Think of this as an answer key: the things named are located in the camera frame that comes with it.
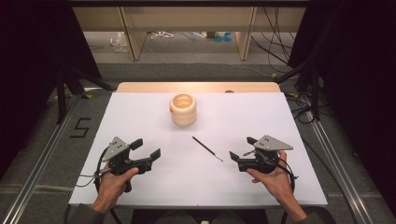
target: white tabletop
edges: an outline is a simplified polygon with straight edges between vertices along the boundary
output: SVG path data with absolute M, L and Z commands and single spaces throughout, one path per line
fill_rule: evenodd
M 130 152 L 143 159 L 157 148 L 161 157 L 152 170 L 132 179 L 132 191 L 118 205 L 134 208 L 257 208 L 279 205 L 262 184 L 239 172 L 230 151 L 241 158 L 254 147 L 247 137 L 268 134 L 293 146 L 288 163 L 295 175 L 295 197 L 303 205 L 324 206 L 327 200 L 308 158 L 283 93 L 191 93 L 197 102 L 197 120 L 179 127 L 171 120 L 169 101 L 176 93 L 115 92 L 81 171 L 92 175 L 103 150 L 115 136 L 126 143 L 143 138 Z M 192 137 L 212 149 L 221 162 Z M 80 177 L 78 185 L 89 178 Z M 75 187 L 70 204 L 91 204 L 94 184 Z

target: person's left hand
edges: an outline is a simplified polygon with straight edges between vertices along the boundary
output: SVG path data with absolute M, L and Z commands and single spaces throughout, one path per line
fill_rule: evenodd
M 130 181 L 134 175 L 137 175 L 139 169 L 137 167 L 130 169 L 123 175 L 113 175 L 110 172 L 105 173 L 102 176 L 102 180 L 99 187 L 98 197 L 92 205 L 92 209 L 106 214 L 111 208 L 113 208 L 117 199 L 125 191 L 126 181 Z

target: pen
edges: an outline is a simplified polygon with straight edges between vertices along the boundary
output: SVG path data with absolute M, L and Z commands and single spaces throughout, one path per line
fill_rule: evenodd
M 212 155 L 214 155 L 216 158 L 218 158 L 219 160 L 223 161 L 221 158 L 218 157 L 218 155 L 216 155 L 216 153 L 214 153 L 212 150 L 210 150 L 207 146 L 205 146 L 202 142 L 200 142 L 198 139 L 196 139 L 194 136 L 192 137 L 195 141 L 197 141 L 197 143 L 199 143 L 199 145 L 201 145 L 202 147 L 204 147 L 206 150 L 208 150 L 210 153 L 212 153 Z

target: person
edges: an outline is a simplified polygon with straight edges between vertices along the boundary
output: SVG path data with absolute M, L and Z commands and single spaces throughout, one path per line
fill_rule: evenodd
M 279 165 L 286 168 L 287 153 L 283 150 L 278 151 Z M 106 173 L 102 177 L 101 185 L 99 188 L 98 196 L 95 202 L 89 207 L 86 204 L 80 204 L 75 214 L 70 219 L 69 223 L 72 224 L 96 224 L 102 223 L 105 215 L 108 211 L 113 208 L 117 199 L 124 192 L 126 181 L 130 181 L 135 175 L 137 175 L 138 169 L 132 168 L 123 175 L 115 176 L 110 172 Z M 247 169 L 247 173 L 253 177 L 252 183 L 262 183 L 268 189 L 268 191 L 276 198 L 276 200 L 282 205 L 285 211 L 288 213 L 293 223 L 323 223 L 330 224 L 335 223 L 332 215 L 322 207 L 306 207 L 303 209 L 291 190 L 289 175 L 280 168 L 276 168 L 270 174 L 263 174 L 254 169 Z M 193 222 L 193 219 L 185 213 L 175 213 L 172 211 L 166 214 L 162 218 L 163 221 L 158 220 L 156 223 L 188 223 Z M 170 222 L 170 220 L 179 220 L 179 222 Z M 238 220 L 238 216 L 232 213 L 220 214 L 219 219 L 224 220 L 222 223 L 244 223 L 242 220 Z

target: human hand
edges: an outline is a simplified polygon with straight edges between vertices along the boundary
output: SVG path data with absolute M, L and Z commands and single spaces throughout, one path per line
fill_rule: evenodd
M 102 176 L 101 184 L 99 187 L 98 197 L 92 205 L 92 209 L 106 214 L 113 208 L 117 199 L 125 191 L 126 181 L 130 181 L 134 175 L 137 175 L 139 169 L 137 167 L 128 170 L 123 175 L 113 175 L 110 172 Z
M 286 169 L 286 152 L 279 150 L 278 154 L 281 159 L 278 164 Z M 253 183 L 264 184 L 268 191 L 285 208 L 294 223 L 298 223 L 306 219 L 307 215 L 305 211 L 294 198 L 288 173 L 279 167 L 276 167 L 270 174 L 263 174 L 254 169 L 247 169 L 247 173 L 254 177 L 252 180 Z

